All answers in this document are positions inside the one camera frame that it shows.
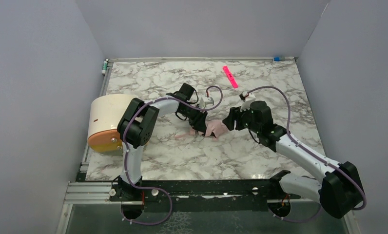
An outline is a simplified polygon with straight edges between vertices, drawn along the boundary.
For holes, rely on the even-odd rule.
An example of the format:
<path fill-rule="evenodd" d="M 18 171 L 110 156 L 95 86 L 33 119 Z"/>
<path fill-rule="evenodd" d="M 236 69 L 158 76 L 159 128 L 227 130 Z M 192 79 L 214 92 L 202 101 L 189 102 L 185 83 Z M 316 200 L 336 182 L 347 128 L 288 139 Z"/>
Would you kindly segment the pink folding umbrella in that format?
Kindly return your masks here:
<path fill-rule="evenodd" d="M 218 141 L 218 138 L 221 135 L 224 135 L 229 132 L 229 129 L 227 126 L 222 122 L 221 119 L 215 119 L 206 121 L 206 130 L 205 132 L 201 132 L 198 130 L 194 130 L 191 128 L 189 132 L 176 135 L 175 138 L 183 138 L 185 136 L 194 136 L 194 135 L 201 135 L 204 137 L 213 137 L 213 141 Z"/>

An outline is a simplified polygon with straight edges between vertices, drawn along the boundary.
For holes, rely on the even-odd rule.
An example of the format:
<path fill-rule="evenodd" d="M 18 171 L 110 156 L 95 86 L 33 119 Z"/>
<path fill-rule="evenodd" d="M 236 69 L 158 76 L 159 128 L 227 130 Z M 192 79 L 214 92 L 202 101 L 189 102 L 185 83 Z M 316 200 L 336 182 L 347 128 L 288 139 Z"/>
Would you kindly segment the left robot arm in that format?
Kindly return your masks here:
<path fill-rule="evenodd" d="M 214 100 L 205 94 L 197 101 L 191 101 L 195 93 L 195 88 L 184 83 L 178 91 L 158 99 L 133 98 L 130 101 L 117 126 L 123 148 L 123 170 L 118 180 L 122 187 L 140 187 L 143 148 L 153 134 L 158 117 L 180 115 L 195 131 L 206 131 L 206 107 L 212 106 Z"/>

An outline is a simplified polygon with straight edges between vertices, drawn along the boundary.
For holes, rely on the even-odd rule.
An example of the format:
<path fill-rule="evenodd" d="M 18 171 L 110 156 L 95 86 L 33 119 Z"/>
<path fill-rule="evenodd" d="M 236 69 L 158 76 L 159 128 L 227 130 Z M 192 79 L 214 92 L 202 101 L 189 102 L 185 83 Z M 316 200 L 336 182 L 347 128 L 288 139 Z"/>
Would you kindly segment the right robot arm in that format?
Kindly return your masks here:
<path fill-rule="evenodd" d="M 282 192 L 317 202 L 334 218 L 364 208 L 366 196 L 356 166 L 330 159 L 297 140 L 274 123 L 266 102 L 254 101 L 248 109 L 232 107 L 222 122 L 230 131 L 247 129 L 255 133 L 259 144 L 291 159 L 312 175 L 309 179 L 283 173 L 275 180 Z"/>

